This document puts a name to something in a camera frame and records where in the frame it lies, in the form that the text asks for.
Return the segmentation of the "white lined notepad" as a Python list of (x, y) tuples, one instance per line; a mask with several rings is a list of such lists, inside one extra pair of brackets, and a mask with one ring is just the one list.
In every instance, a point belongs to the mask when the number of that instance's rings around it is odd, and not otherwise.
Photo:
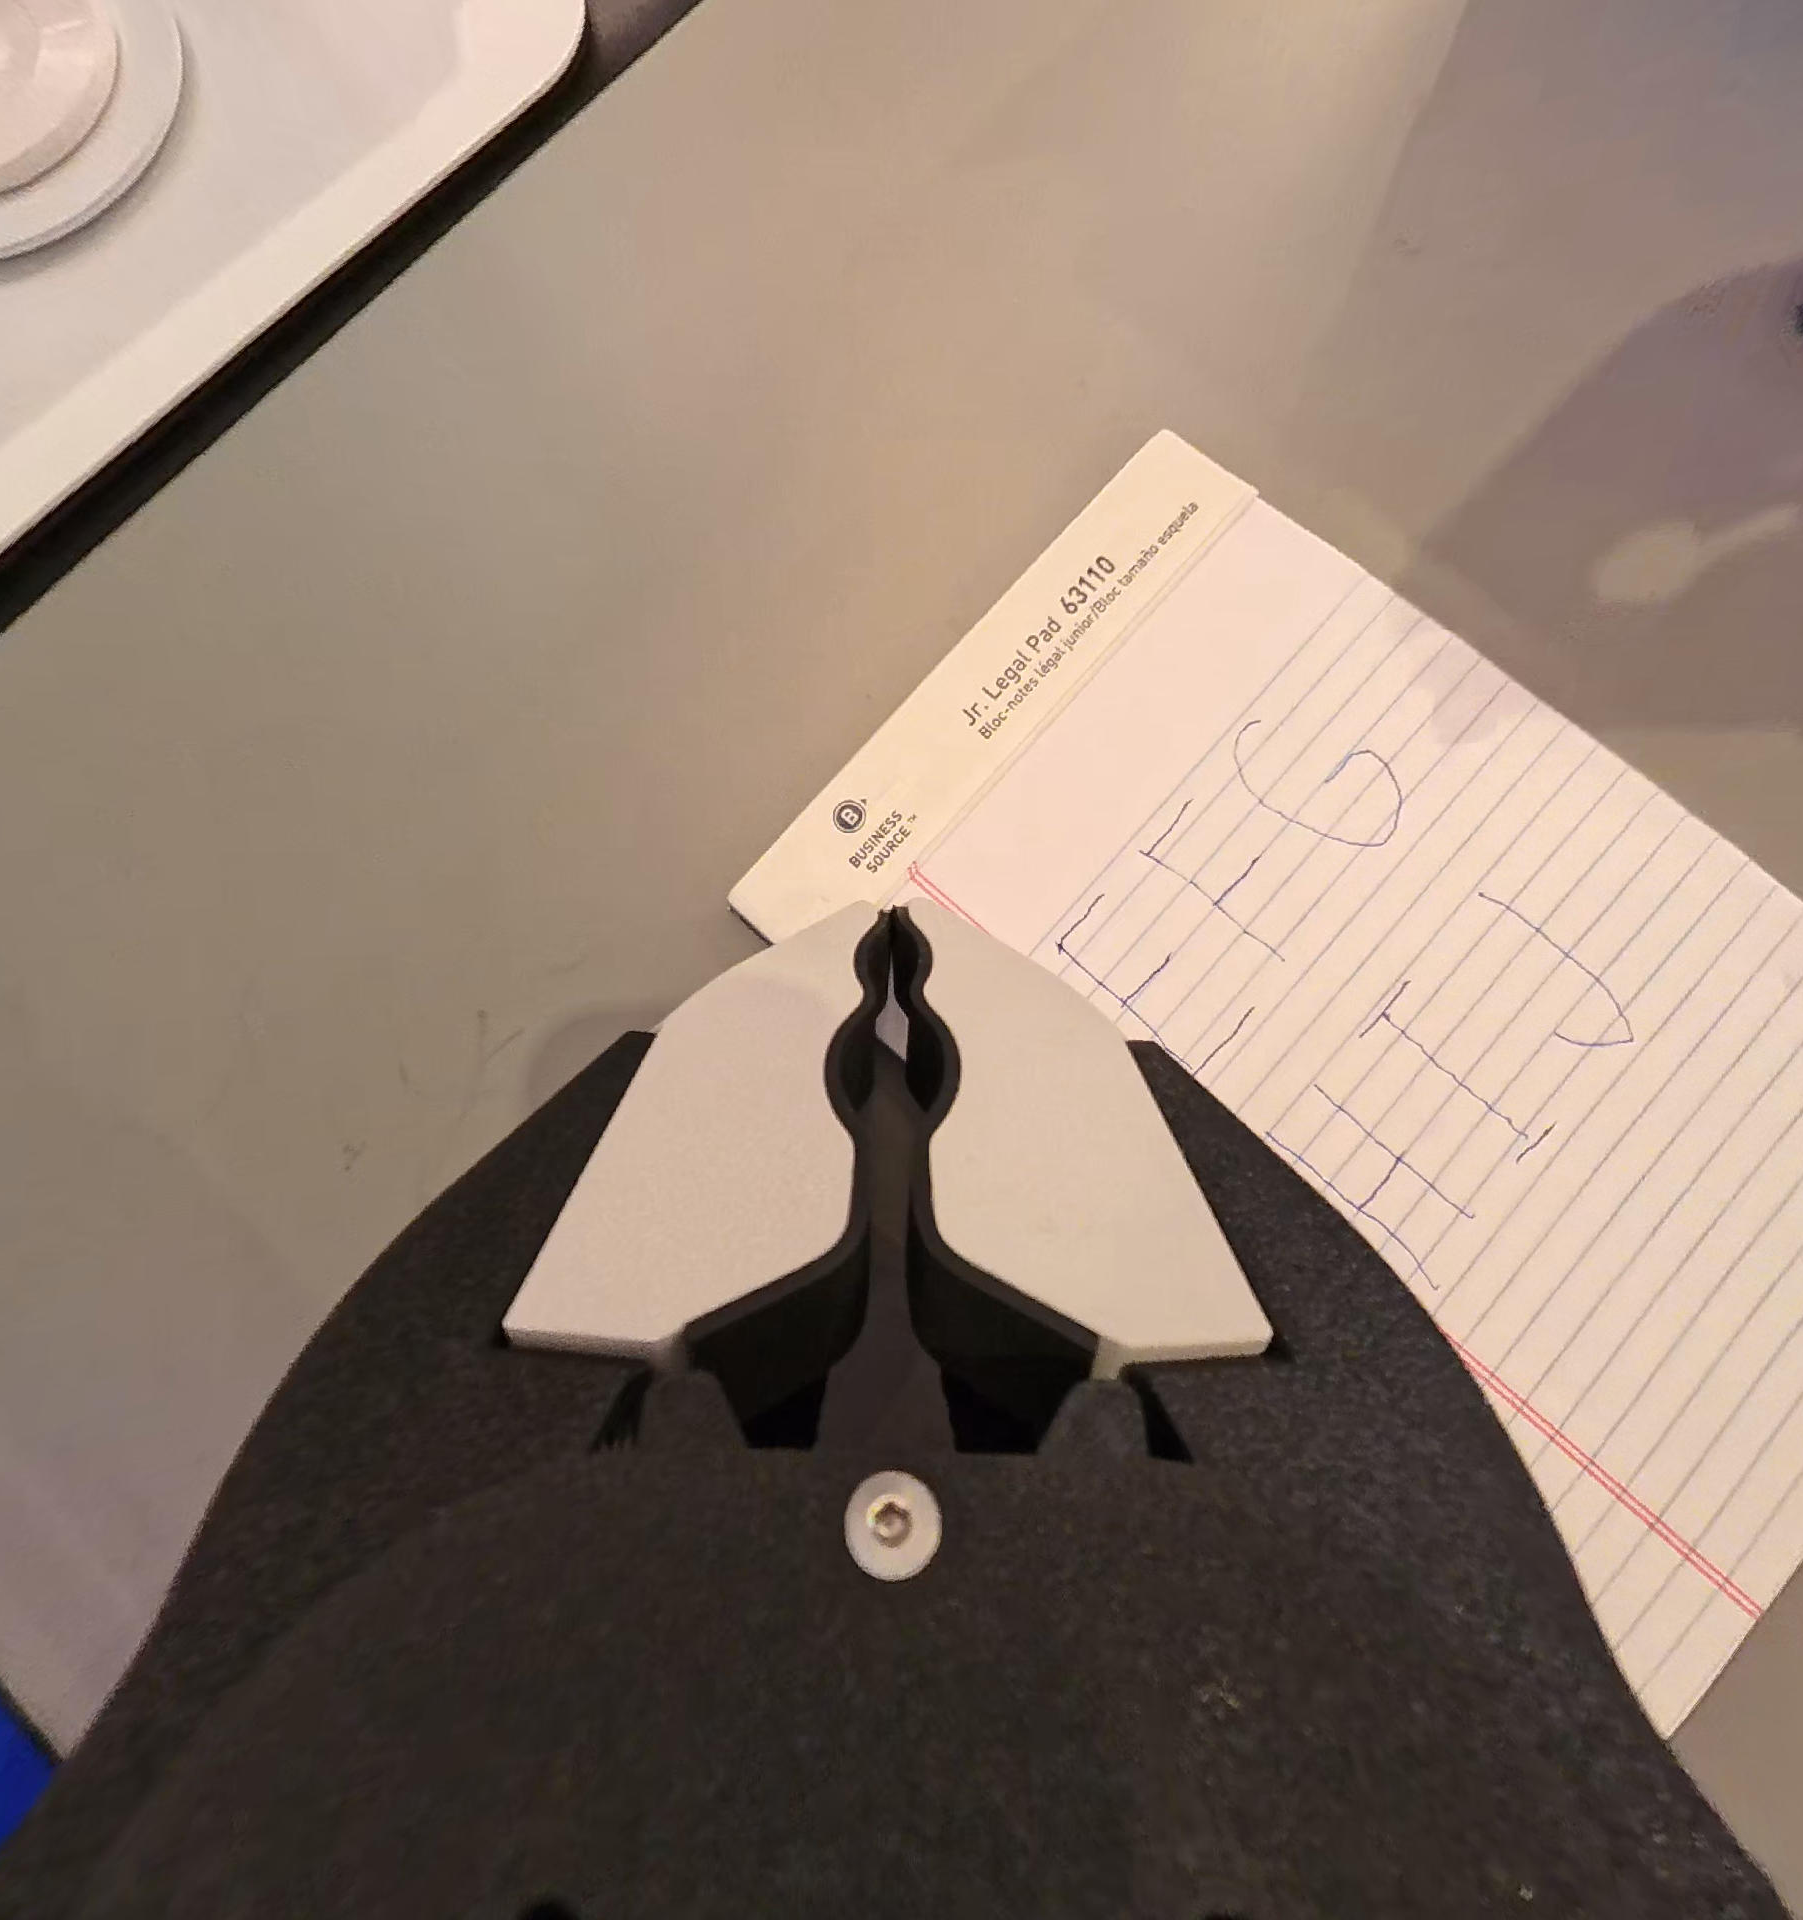
[(1162, 430), (737, 878), (928, 899), (1368, 1239), (1661, 1732), (1803, 1561), (1803, 902)]

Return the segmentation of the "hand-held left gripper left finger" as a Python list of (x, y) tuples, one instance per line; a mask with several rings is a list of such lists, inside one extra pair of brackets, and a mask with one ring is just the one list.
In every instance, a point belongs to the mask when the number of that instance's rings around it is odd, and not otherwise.
[(708, 1375), (752, 1445), (810, 1448), (866, 1317), (888, 998), (889, 918), (854, 903), (683, 1000), (504, 1309), (507, 1345)]

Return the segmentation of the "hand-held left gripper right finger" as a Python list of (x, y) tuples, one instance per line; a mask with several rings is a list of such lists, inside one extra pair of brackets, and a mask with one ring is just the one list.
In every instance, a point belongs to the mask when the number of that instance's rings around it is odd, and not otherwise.
[(1035, 1452), (1134, 1369), (1259, 1360), (1275, 1331), (1119, 1031), (957, 913), (893, 914), (920, 1115), (908, 1304), (961, 1452)]

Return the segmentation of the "white tray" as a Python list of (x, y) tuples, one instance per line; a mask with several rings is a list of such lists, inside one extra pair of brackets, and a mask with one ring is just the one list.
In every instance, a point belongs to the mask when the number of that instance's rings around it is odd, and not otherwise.
[(587, 14), (0, 5), (0, 559), (541, 100)]

